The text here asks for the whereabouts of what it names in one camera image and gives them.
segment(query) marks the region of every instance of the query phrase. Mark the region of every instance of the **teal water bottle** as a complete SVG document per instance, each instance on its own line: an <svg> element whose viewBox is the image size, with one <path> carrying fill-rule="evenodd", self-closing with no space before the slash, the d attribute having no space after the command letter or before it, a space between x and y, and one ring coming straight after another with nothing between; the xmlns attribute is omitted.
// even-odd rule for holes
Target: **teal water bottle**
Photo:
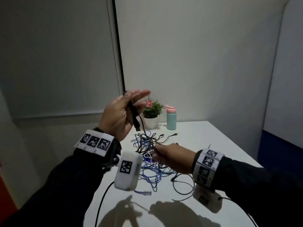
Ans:
<svg viewBox="0 0 303 227"><path fill-rule="evenodd" d="M167 118L167 129L168 130L175 130L177 128L177 112L175 107L170 107L165 105L163 107L166 110L166 118Z"/></svg>

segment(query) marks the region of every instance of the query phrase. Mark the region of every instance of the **white table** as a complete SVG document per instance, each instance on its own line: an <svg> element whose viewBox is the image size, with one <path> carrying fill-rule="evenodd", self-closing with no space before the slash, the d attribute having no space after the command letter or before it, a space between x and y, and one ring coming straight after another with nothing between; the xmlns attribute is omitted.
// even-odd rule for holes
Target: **white table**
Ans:
<svg viewBox="0 0 303 227"><path fill-rule="evenodd" d="M232 159L260 167L255 160L207 121L178 122L177 129L174 131L167 130L165 123L159 125L159 129L153 130L153 132L157 133L157 137L160 134L164 134L163 141L168 135L178 133L177 136L170 137L165 144L178 142L179 145L195 152L207 148L211 144L212 150L222 152ZM122 152L124 150L136 150L136 148L133 147L133 142L131 142L136 133L138 132L133 128L126 139L122 141ZM92 227L95 225L101 198L108 185L115 179L116 172L117 167L113 167L110 172L104 175L100 187L95 192L93 201L86 211L84 226ZM118 190L112 185L101 206L98 225L101 223L100 227L253 226L244 211L237 204L228 200L223 201L222 209L217 214L211 213L192 197L183 202L173 202L172 199L181 200L187 196L180 195L173 189L172 182L170 181L172 177L173 176L162 178L158 184L158 191L152 192L151 196ZM178 180L192 184L192 180L186 175L178 177ZM178 191L183 193L191 190L191 187L184 183L175 185L176 187L178 186ZM152 191L152 188L145 180L139 180L137 190ZM221 196L226 196L222 191L218 191L218 193ZM131 202L129 203L131 203L131 205L127 206L127 201L130 200ZM158 218L153 214L149 214L148 211L150 209L152 209L153 212L157 212L155 215L157 215Z"/></svg>

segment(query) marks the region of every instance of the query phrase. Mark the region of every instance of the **hand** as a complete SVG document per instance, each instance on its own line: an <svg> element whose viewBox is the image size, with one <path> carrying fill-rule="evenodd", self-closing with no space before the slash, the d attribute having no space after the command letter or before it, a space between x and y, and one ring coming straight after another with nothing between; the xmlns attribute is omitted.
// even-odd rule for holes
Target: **hand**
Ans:
<svg viewBox="0 0 303 227"><path fill-rule="evenodd" d="M138 113L141 114L146 106L146 102L138 101L150 93L150 90L139 91L136 89L127 91L124 96L114 99L104 109L98 128L114 136L119 142L122 141L133 126L132 113L127 106L128 102L132 101Z"/></svg>
<svg viewBox="0 0 303 227"><path fill-rule="evenodd" d="M176 143L167 146L157 144L155 148L160 154L155 151L152 156L154 160L164 163L176 172L183 174L192 173L191 166L194 162L195 152Z"/></svg>

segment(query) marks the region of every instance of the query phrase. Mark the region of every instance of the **green leaves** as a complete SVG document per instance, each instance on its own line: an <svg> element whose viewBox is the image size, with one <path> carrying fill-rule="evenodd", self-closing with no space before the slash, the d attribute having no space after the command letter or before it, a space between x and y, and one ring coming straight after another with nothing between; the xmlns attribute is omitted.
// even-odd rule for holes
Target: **green leaves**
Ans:
<svg viewBox="0 0 303 227"><path fill-rule="evenodd" d="M152 103L151 108L144 108L143 115L147 119L156 118L158 115L162 114L163 105L158 102L158 100Z"/></svg>

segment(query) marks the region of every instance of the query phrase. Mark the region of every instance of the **black sleeve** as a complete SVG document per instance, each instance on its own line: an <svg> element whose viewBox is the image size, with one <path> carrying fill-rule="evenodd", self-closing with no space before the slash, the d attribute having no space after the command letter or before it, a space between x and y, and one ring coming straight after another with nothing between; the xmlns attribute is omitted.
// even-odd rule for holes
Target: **black sleeve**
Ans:
<svg viewBox="0 0 303 227"><path fill-rule="evenodd" d="M82 226L105 173L101 165L102 157L76 149L3 226Z"/></svg>
<svg viewBox="0 0 303 227"><path fill-rule="evenodd" d="M224 191L260 227L301 223L303 183L292 177L223 157L212 186Z"/></svg>

